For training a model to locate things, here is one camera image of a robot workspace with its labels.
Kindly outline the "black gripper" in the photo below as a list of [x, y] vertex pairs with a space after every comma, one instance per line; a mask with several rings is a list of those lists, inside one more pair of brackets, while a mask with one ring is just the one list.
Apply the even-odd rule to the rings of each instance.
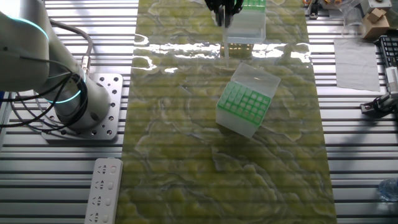
[[205, 0], [208, 9], [215, 13], [217, 26], [225, 28], [231, 25], [234, 13], [242, 10], [243, 2], [244, 0]]

